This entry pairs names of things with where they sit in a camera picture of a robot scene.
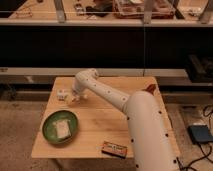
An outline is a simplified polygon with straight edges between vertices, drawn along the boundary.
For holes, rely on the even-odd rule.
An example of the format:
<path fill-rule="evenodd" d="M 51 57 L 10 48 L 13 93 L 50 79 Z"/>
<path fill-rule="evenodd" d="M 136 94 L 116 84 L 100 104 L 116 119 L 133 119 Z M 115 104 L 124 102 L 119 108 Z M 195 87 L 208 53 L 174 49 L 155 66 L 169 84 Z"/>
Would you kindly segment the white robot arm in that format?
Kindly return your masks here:
<path fill-rule="evenodd" d="M 84 90 L 89 89 L 126 115 L 137 171 L 175 171 L 176 155 L 155 97 L 145 90 L 129 95 L 97 78 L 96 69 L 78 72 L 73 95 L 81 98 Z"/>

